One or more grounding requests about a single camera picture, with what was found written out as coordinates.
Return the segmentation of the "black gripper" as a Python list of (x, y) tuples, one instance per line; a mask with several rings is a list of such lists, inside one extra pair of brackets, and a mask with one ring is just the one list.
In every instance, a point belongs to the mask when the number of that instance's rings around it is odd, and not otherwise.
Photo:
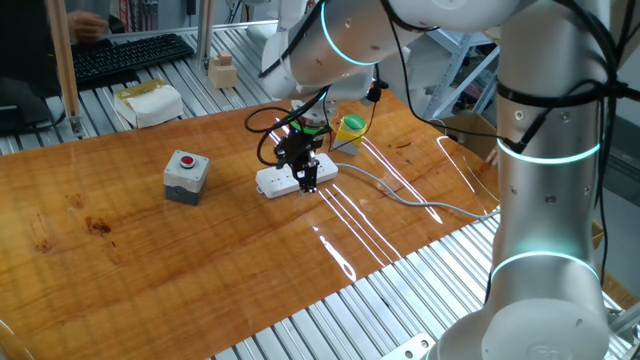
[(306, 159), (306, 156), (309, 151), (315, 151), (323, 145), (325, 135), (331, 132), (331, 128), (328, 125), (307, 128), (289, 124), (286, 129), (287, 135), (274, 148), (275, 167), (282, 169), (286, 164), (292, 165), (292, 174), (299, 190), (314, 193), (317, 190), (319, 161), (315, 157)]

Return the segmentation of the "person's bare hand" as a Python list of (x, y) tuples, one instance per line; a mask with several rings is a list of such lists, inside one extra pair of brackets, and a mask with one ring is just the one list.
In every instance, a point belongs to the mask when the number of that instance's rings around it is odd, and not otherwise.
[(67, 18), (71, 40), (79, 44), (99, 41), (108, 27), (105, 19), (91, 12), (74, 11)]

